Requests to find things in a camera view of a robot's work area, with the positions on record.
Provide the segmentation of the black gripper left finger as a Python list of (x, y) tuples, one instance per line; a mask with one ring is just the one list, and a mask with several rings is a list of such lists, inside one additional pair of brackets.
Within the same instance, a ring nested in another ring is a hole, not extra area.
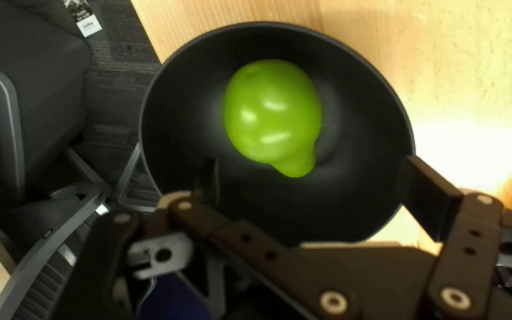
[(53, 320), (137, 320), (154, 280), (179, 270), (201, 282), (174, 279), (156, 298), (160, 320), (355, 320), (355, 295), (288, 248), (309, 206), (305, 181), (229, 176), (208, 160), (169, 206), (92, 224)]

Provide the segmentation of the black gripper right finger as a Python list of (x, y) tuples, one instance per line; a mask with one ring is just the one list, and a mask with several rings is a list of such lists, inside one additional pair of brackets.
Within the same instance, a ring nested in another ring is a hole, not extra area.
[(433, 320), (512, 320), (512, 209), (464, 193), (417, 156), (400, 163), (398, 199), (442, 243), (423, 309)]

